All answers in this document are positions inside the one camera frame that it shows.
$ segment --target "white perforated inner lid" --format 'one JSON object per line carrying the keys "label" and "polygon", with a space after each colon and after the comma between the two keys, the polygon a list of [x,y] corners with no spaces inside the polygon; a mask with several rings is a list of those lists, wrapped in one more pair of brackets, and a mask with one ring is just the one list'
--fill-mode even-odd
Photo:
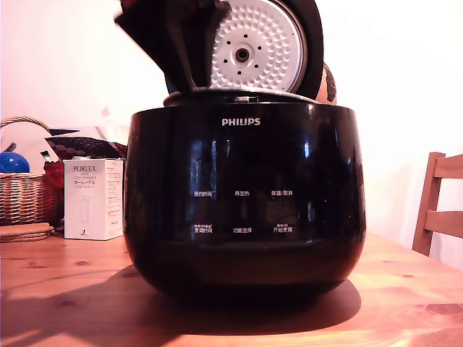
{"label": "white perforated inner lid", "polygon": [[229,3],[216,32],[211,87],[293,91],[305,72],[305,39],[294,15],[269,0]]}

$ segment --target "glossy black surface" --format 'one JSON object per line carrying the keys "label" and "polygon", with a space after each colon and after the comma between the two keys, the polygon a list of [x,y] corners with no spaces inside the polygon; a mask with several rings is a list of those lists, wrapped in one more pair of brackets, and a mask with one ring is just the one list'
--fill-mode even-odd
{"label": "glossy black surface", "polygon": [[143,111],[132,118],[127,165],[127,246],[163,292],[308,298],[339,285],[360,257],[362,165],[348,108]]}

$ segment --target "philips logo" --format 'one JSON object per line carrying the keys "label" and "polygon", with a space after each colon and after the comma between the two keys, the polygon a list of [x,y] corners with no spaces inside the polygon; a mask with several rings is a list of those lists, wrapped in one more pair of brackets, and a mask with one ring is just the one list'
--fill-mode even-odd
{"label": "philips logo", "polygon": [[260,118],[223,118],[223,127],[240,127],[247,125],[260,125]]}

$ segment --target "basket handle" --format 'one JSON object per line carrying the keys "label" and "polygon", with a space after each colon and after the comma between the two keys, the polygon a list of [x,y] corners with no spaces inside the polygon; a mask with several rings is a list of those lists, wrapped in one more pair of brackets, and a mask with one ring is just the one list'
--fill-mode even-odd
{"label": "basket handle", "polygon": [[0,129],[3,128],[3,127],[6,127],[9,124],[20,123],[21,121],[25,121],[27,123],[32,123],[32,124],[37,124],[38,126],[44,128],[49,134],[51,134],[50,129],[48,128],[48,126],[45,123],[43,123],[42,121],[39,121],[37,119],[30,118],[30,117],[24,117],[24,116],[12,117],[12,118],[8,118],[8,119],[5,119],[5,120],[1,121],[0,122]]}

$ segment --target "cork coaster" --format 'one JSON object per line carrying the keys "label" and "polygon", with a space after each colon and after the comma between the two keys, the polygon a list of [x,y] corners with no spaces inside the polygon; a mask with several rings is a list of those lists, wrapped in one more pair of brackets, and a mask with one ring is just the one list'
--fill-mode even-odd
{"label": "cork coaster", "polygon": [[53,227],[48,223],[2,226],[0,227],[0,242],[43,240],[49,237],[53,231]]}

